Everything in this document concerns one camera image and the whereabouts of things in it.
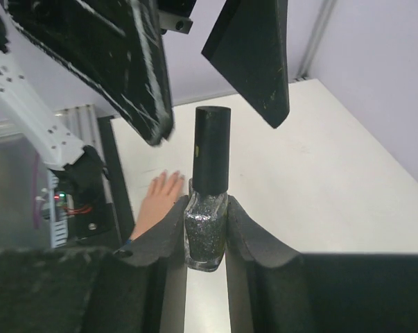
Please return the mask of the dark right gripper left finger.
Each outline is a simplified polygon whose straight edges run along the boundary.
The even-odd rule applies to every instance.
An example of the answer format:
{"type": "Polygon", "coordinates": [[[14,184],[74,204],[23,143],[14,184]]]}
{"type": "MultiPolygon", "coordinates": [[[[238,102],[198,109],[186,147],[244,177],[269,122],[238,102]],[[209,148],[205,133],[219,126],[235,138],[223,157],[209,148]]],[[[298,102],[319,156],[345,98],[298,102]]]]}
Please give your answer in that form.
{"type": "Polygon", "coordinates": [[[102,261],[82,332],[183,332],[188,203],[181,197],[162,221],[102,261]]]}

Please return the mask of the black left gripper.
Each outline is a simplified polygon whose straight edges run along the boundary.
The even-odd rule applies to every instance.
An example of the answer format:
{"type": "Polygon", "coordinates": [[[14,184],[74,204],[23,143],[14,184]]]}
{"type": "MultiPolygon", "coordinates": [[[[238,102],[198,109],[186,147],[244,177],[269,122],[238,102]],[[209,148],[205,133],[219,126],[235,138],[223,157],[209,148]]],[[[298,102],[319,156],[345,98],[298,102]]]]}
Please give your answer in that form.
{"type": "MultiPolygon", "coordinates": [[[[147,144],[157,146],[174,126],[161,34],[188,35],[195,4],[8,1],[7,12],[26,39],[106,99],[147,144]]],[[[272,128],[290,112],[287,20],[287,1],[226,1],[202,49],[272,128]]]]}

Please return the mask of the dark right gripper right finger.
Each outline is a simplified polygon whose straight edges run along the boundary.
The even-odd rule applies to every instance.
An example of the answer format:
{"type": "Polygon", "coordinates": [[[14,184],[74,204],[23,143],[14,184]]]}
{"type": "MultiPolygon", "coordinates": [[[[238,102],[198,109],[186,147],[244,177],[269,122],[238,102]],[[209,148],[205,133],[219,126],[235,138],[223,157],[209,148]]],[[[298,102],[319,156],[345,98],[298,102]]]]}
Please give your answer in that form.
{"type": "Polygon", "coordinates": [[[316,332],[304,260],[229,197],[225,253],[232,332],[316,332]]]}

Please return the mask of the nail polish bottle glass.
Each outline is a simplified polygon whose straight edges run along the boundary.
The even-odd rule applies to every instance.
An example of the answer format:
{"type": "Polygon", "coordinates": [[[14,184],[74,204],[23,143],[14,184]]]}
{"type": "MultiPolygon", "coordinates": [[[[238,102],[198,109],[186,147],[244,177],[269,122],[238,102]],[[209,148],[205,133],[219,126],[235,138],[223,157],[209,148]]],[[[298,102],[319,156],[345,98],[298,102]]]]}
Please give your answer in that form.
{"type": "Polygon", "coordinates": [[[193,270],[214,272],[225,253],[227,234],[226,193],[204,195],[189,180],[189,203],[184,210],[185,263],[193,270]]]}

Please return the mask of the black nail polish brush cap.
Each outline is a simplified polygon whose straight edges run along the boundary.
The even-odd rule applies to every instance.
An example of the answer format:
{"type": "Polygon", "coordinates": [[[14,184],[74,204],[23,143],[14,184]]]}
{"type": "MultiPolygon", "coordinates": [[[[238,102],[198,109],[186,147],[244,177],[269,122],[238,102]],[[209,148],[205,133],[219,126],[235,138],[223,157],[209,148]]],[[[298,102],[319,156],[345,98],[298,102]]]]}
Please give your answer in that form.
{"type": "Polygon", "coordinates": [[[198,106],[195,109],[193,189],[217,196],[228,190],[231,109],[198,106]]]}

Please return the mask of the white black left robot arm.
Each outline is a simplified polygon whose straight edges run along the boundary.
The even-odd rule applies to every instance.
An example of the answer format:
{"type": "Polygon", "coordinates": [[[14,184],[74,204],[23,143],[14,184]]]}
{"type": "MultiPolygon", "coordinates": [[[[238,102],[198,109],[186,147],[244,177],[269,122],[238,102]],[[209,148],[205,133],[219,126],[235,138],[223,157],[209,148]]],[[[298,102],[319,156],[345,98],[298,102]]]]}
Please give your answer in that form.
{"type": "MultiPolygon", "coordinates": [[[[162,33],[187,33],[193,1],[2,1],[13,26],[107,100],[151,145],[173,131],[162,33]]],[[[286,1],[226,1],[202,50],[216,71],[271,127],[290,112],[286,1]]],[[[102,162],[57,120],[19,68],[0,16],[0,106],[46,167],[82,182],[102,162]]]]}

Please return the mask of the person's bare hand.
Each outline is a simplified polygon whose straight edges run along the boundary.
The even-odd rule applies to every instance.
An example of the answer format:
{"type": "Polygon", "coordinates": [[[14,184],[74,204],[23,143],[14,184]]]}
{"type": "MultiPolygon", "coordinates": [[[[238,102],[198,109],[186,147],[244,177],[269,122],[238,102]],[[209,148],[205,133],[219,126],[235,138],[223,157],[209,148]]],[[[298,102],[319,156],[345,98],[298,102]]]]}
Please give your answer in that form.
{"type": "Polygon", "coordinates": [[[163,171],[149,184],[141,202],[137,220],[129,240],[134,241],[157,225],[183,194],[185,176],[180,171],[163,171]]]}

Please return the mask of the aluminium frame post left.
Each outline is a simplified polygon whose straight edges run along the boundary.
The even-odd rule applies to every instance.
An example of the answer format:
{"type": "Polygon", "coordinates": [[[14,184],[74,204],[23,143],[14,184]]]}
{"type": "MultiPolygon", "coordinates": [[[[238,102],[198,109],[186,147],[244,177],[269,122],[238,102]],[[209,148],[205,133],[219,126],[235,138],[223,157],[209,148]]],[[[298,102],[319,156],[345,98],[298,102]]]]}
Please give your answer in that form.
{"type": "Polygon", "coordinates": [[[309,70],[313,60],[315,59],[315,55],[322,41],[322,38],[324,37],[325,30],[329,24],[329,20],[337,2],[337,0],[323,0],[321,2],[319,13],[317,14],[315,23],[312,27],[312,31],[303,53],[302,60],[295,75],[295,80],[308,77],[309,70]]]}

